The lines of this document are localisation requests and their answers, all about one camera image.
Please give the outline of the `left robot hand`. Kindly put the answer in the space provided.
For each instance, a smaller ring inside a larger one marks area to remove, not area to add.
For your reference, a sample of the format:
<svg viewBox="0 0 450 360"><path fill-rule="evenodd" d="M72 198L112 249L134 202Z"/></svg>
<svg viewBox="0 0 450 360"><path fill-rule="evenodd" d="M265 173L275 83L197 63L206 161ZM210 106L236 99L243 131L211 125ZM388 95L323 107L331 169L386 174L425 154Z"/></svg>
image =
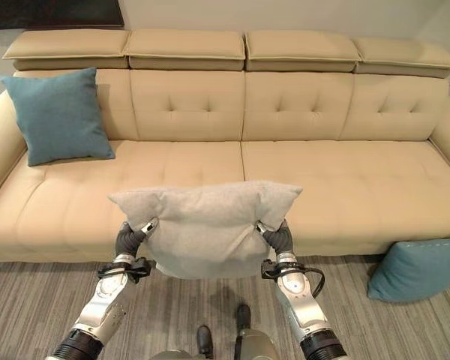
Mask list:
<svg viewBox="0 0 450 360"><path fill-rule="evenodd" d="M115 239L115 256L128 255L136 257L141 244L155 231L159 220L154 217L145 226L137 231L125 221Z"/></svg>

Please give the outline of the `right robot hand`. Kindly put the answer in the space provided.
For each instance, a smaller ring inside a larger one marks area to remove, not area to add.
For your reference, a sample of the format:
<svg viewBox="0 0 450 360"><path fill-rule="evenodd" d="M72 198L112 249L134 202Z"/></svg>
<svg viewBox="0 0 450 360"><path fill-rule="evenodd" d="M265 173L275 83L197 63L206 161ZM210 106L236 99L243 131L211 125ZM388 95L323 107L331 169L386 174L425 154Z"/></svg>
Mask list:
<svg viewBox="0 0 450 360"><path fill-rule="evenodd" d="M258 221L256 230L265 241L274 249L277 255L293 253L293 237L286 220L283 220L276 231L267 230L265 225Z"/></svg>

